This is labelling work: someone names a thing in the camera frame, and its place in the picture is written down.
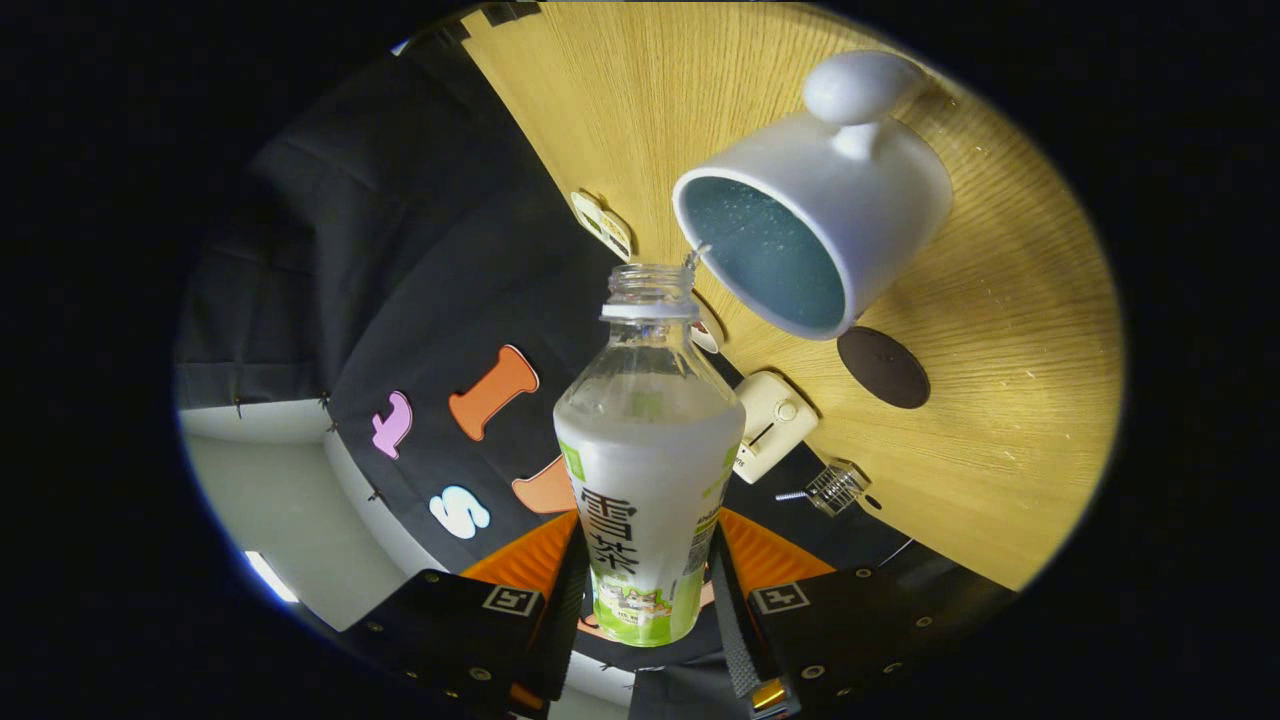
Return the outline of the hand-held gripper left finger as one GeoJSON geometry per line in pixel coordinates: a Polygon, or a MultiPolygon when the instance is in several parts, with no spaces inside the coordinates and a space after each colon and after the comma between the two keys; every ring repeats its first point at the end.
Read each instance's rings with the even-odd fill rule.
{"type": "Polygon", "coordinates": [[[588,580],[576,512],[468,570],[422,570],[340,633],[436,716],[545,716],[564,688],[588,580]]]}

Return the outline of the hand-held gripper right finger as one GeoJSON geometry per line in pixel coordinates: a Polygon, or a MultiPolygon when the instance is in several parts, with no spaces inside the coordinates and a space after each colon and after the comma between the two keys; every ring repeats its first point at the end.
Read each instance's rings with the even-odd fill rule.
{"type": "Polygon", "coordinates": [[[840,719],[961,635],[961,568],[915,542],[827,562],[723,510],[710,579],[733,693],[750,719],[840,719]]]}

